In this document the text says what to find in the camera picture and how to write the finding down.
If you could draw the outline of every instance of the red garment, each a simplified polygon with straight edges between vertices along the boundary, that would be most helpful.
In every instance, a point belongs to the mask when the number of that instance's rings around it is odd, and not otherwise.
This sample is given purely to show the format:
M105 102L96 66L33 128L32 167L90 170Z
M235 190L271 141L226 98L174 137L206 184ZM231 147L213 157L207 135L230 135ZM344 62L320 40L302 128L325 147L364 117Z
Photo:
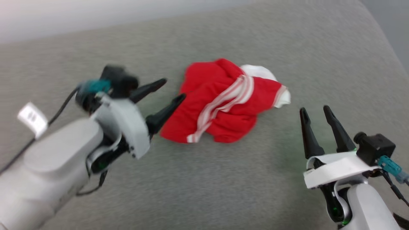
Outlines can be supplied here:
M175 142L192 143L206 131L216 142L235 142L250 132L257 115L272 108L285 90L277 81L247 76L226 59L193 63L180 89L187 97L161 135Z

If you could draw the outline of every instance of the white tag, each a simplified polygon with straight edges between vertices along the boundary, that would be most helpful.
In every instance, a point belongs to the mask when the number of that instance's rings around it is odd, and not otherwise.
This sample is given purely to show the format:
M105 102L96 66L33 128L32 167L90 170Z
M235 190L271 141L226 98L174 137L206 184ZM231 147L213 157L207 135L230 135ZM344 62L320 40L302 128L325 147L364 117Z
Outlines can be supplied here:
M47 118L31 102L27 103L20 110L17 118L34 132L36 139L38 139L48 128Z

